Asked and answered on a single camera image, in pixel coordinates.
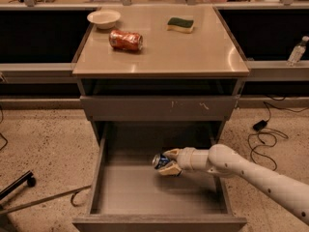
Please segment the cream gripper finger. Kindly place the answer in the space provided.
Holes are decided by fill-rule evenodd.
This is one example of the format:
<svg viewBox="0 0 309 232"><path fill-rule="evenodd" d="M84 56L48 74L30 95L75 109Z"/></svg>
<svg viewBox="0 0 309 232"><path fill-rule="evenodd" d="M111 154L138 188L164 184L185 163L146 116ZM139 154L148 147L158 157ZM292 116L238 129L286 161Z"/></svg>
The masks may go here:
<svg viewBox="0 0 309 232"><path fill-rule="evenodd" d="M165 151L163 153L163 155L168 158L169 160L176 160L178 155L180 153L180 149L179 148L175 148L175 149L172 149L172 150L168 150L168 151Z"/></svg>
<svg viewBox="0 0 309 232"><path fill-rule="evenodd" d="M182 169L172 160L165 166L160 167L158 173L162 176L178 176L182 173Z"/></svg>

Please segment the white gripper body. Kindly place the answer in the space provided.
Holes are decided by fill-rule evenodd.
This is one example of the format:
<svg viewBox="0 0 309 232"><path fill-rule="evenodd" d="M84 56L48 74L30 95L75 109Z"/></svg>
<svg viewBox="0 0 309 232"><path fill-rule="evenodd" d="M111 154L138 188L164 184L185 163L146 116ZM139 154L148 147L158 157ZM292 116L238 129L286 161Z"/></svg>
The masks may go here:
<svg viewBox="0 0 309 232"><path fill-rule="evenodd" d="M177 163L183 170L205 171L209 167L208 156L208 150L197 150L186 147L180 149L177 155Z"/></svg>

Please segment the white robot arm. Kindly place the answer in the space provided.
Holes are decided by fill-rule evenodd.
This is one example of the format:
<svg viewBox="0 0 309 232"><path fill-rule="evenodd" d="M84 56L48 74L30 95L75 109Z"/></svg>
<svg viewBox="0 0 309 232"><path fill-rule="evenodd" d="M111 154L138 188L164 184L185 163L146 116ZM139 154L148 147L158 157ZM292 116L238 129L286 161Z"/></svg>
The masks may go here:
<svg viewBox="0 0 309 232"><path fill-rule="evenodd" d="M309 224L309 186L251 162L230 147L212 145L208 150L191 147L157 154L153 167L162 176L178 176L184 170L216 177L239 176L305 224Z"/></svg>

